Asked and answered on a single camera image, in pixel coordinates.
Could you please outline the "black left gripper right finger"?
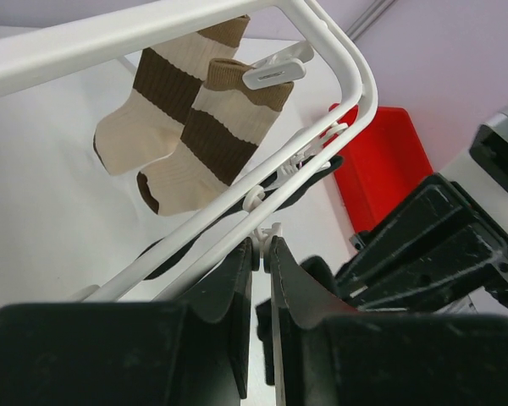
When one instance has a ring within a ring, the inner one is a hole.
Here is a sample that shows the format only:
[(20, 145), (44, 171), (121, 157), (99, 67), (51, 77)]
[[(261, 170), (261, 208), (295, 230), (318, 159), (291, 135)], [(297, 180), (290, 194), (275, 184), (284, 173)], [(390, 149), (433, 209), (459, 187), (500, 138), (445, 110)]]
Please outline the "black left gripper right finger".
[(314, 313), (284, 239), (267, 264), (277, 404), (508, 405), (508, 317)]

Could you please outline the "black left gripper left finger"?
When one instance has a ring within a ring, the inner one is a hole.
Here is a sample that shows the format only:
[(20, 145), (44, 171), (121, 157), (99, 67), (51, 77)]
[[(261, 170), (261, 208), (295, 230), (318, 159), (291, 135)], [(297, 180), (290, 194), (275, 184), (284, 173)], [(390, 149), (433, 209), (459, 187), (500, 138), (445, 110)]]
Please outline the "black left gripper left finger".
[(0, 405), (237, 405), (252, 242), (171, 301), (0, 309)]

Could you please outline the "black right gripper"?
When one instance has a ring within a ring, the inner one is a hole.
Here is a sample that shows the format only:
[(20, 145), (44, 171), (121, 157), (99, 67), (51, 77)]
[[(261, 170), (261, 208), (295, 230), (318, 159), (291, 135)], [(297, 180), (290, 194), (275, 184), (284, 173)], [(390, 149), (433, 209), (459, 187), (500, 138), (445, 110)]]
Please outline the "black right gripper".
[(358, 252), (335, 279), (358, 310), (435, 312), (479, 288), (508, 309), (508, 233), (440, 174), (354, 240)]

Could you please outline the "black sock pile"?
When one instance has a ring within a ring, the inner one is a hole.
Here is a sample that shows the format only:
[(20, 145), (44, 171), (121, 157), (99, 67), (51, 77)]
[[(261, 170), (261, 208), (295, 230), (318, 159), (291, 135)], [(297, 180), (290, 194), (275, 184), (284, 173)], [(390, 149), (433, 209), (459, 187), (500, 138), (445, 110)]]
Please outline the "black sock pile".
[[(300, 200), (303, 195), (317, 182), (320, 180), (326, 178), (330, 174), (334, 173), (337, 169), (339, 169), (344, 162), (344, 158), (342, 156), (333, 156), (328, 161), (328, 166), (324, 166), (319, 171), (314, 173), (294, 194), (292, 194), (284, 203), (282, 203), (276, 211), (281, 211), (283, 209), (286, 209), (290, 206), (293, 206), (298, 200)], [(210, 223), (205, 229), (203, 229), (197, 236), (195, 236), (193, 239), (191, 239), (189, 242), (187, 242), (182, 248), (180, 248), (176, 253), (171, 255), (165, 262), (163, 262), (161, 265), (159, 265), (154, 271), (152, 271), (147, 277), (144, 278), (144, 281), (151, 281), (154, 280), (161, 275), (163, 275), (165, 272), (172, 269), (174, 266), (176, 266), (183, 257), (189, 252), (189, 250), (192, 248), (194, 243), (202, 236), (203, 233), (205, 233), (207, 230), (212, 228), (214, 225), (216, 225), (218, 222), (223, 220), (224, 218), (234, 215), (235, 213), (243, 211), (243, 203), (244, 198), (237, 201), (235, 204), (233, 204), (227, 211), (225, 211), (220, 217), (218, 217), (216, 220), (214, 220), (212, 223)]]

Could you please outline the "brown cream striped sock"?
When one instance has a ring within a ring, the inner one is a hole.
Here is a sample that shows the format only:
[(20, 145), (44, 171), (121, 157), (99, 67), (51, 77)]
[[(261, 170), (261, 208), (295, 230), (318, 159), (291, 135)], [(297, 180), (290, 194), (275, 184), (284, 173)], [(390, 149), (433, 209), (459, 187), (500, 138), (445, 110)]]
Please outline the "brown cream striped sock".
[(96, 127), (93, 149), (110, 175), (171, 154), (214, 58), (232, 58), (250, 23), (242, 15), (142, 50), (125, 103)]
[(197, 211), (226, 191), (281, 114), (293, 82), (251, 90), (251, 66), (213, 59), (175, 150), (142, 168), (141, 198), (160, 216)]

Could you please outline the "white plastic clip hanger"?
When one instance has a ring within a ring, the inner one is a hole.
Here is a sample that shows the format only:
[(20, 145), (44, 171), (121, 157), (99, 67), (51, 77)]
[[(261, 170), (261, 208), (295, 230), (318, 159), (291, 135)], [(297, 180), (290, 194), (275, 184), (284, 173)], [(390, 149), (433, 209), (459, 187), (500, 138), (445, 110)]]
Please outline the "white plastic clip hanger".
[(373, 120), (358, 47), (314, 1), (277, 7), (336, 76), (248, 56), (264, 1), (158, 1), (0, 38), (0, 307), (172, 299), (322, 172)]

